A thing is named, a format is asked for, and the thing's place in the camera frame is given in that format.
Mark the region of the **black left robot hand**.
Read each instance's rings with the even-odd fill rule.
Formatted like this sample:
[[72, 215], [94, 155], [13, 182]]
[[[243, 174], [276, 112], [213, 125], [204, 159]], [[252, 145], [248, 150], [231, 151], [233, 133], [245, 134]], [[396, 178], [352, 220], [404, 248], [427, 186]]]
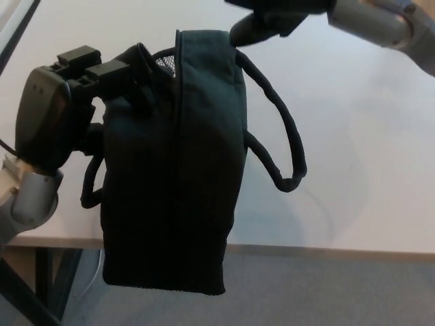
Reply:
[[57, 59], [30, 72], [15, 129], [18, 157], [47, 173], [59, 169], [84, 138], [94, 115], [94, 98], [141, 100], [140, 87], [149, 84], [159, 68], [141, 43], [107, 62], [90, 46]]

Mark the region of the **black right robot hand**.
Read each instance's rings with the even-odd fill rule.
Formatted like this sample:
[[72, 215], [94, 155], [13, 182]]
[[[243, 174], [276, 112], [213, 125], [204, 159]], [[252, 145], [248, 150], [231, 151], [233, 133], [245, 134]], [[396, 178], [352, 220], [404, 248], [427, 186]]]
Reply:
[[254, 45], [276, 35], [289, 36], [310, 15], [331, 12], [333, 0], [228, 0], [228, 4], [250, 10], [230, 30], [234, 47]]

